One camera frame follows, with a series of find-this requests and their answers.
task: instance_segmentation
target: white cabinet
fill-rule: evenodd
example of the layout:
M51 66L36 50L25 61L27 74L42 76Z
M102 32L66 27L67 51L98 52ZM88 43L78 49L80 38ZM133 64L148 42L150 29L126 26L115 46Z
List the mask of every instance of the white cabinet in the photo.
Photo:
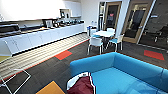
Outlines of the white cabinet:
M12 39L20 52L30 49L32 47L27 34L12 36Z
M77 11L77 17L82 16L82 9L81 9L81 3L76 3L76 11Z
M71 2L71 17L81 16L81 4L78 2Z
M7 42L12 54L83 32L83 24L43 30L11 37L0 38Z
M0 0L4 21L36 20L60 16L59 0Z
M59 32L60 32L60 34L59 34L59 36L60 36L60 39L63 39L63 38L65 38L65 30L64 30L64 28L57 28L57 30L59 30Z
M12 54L15 54L15 53L19 52L19 49L16 46L16 43L12 40L11 37L0 38L0 40L6 41L7 46L8 46L8 48L11 51Z
M79 24L79 33L84 32L84 24Z
M50 30L51 41L57 41L60 39L60 29L55 28Z
M32 33L28 33L28 37L30 39L30 42L32 44L31 48L40 46L43 44L42 39L41 39L41 35L38 32L32 32Z
M39 31L43 44L51 42L51 35L49 30Z
M64 1L64 9L71 9L71 1Z

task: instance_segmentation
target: white wall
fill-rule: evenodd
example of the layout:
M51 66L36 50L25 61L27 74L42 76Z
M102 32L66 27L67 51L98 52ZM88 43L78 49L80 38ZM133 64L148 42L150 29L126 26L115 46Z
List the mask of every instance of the white wall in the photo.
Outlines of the white wall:
M120 15L118 18L118 25L116 29L116 36L118 36L121 31L125 21L125 16L127 13L127 9L129 6L130 0L81 0L82 6L82 20L85 21L84 23L84 30L87 30L87 26L91 25L91 22L98 23L98 15L99 15L99 2L116 2L122 1Z

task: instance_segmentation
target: sofa cushion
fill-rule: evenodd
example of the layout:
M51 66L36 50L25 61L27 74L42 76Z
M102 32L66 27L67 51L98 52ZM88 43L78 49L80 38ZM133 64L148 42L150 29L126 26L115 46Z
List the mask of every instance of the sofa cushion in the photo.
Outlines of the sofa cushion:
M91 73L96 94L156 94L157 88L116 68Z
M83 72L96 72L113 66L115 53L107 53L72 61L70 63L71 76Z
M160 87L163 69L161 67L119 53L115 55L114 67L157 88Z

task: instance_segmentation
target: door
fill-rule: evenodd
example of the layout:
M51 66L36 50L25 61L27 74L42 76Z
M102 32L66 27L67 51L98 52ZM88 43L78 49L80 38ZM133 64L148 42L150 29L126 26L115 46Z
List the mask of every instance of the door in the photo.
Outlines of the door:
M116 28L120 13L121 2L107 2L104 17L104 30Z
M152 0L130 1L122 31L124 41L137 43L151 4Z

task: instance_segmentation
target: countertop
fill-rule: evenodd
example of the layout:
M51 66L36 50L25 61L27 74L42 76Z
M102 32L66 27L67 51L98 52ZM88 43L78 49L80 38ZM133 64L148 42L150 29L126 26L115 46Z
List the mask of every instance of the countertop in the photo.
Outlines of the countertop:
M38 32L38 31L43 31L43 30L49 30L49 29L55 29L55 28L62 28L62 27L73 26L73 25L78 25L78 24L82 24L82 23L64 25L64 26L60 26L60 27L52 27L52 28L38 28L38 29L32 29L32 30L22 30L21 32L17 32L17 33L0 35L0 38L15 36L15 35L21 35L21 34L27 34L27 33L32 33L32 32Z

